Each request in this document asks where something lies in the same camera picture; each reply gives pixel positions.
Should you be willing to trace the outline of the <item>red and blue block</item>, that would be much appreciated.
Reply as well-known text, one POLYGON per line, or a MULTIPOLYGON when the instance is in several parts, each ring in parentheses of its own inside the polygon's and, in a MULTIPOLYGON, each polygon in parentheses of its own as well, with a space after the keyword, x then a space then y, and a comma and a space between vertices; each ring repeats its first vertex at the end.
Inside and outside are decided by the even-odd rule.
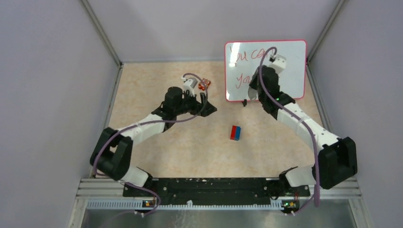
POLYGON ((233 125, 231 128, 230 139, 234 141, 240 140, 241 127, 233 125))

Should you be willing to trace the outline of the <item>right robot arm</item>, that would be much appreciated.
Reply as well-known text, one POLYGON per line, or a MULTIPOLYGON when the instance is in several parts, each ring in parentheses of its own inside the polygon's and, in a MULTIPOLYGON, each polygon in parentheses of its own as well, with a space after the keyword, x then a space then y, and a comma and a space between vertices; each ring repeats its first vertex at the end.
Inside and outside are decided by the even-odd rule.
POLYGON ((280 91, 279 76, 266 65, 256 69, 249 84, 249 96, 258 99, 266 113, 294 131, 313 151, 312 166, 292 167, 279 175, 279 191, 291 196, 299 186, 317 185, 331 189, 358 172, 356 144, 341 138, 309 117, 288 94, 280 91))

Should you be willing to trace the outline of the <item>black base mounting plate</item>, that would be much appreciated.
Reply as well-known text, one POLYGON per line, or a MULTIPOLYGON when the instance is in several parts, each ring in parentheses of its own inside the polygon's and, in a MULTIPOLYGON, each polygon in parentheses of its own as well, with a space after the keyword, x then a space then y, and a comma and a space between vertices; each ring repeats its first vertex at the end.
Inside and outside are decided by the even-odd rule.
POLYGON ((307 185, 287 187, 278 178, 158 178, 146 184, 146 190, 124 185, 124 197, 150 197, 155 192, 162 205, 196 206, 268 205, 280 197, 292 200, 309 197, 307 185))

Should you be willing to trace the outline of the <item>pink framed whiteboard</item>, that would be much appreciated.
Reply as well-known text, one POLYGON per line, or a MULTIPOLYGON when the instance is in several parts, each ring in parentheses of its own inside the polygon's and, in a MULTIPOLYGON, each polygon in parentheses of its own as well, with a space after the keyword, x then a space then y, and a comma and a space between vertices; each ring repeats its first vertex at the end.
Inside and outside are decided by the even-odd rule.
POLYGON ((261 58, 269 66, 271 55, 287 60, 279 74, 280 90, 294 99, 305 94, 307 42, 295 40, 230 41, 224 45, 225 95, 229 102, 248 99, 248 87, 261 58))

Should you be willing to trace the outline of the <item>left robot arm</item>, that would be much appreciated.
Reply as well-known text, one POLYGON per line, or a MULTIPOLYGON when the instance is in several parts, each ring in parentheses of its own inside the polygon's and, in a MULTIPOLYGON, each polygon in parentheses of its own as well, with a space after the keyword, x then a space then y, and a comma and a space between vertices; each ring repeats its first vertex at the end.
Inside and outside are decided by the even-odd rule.
POLYGON ((90 157, 90 165, 115 181, 133 184, 140 196, 149 195, 153 188, 152 176, 131 165, 133 147, 169 130, 182 114, 207 117, 217 111, 205 93, 200 93, 200 99, 179 87, 168 88, 164 101, 143 120, 119 130, 105 128, 90 157))

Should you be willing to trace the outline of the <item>red owl figurine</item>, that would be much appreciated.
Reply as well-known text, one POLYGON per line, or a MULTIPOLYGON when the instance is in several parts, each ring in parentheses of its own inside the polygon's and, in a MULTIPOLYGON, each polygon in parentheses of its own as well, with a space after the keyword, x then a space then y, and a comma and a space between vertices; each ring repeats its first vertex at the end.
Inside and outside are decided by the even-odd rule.
POLYGON ((208 89, 208 87, 211 85, 211 80, 208 80, 206 78, 203 78, 199 84, 198 84, 198 88, 202 91, 206 91, 208 89))

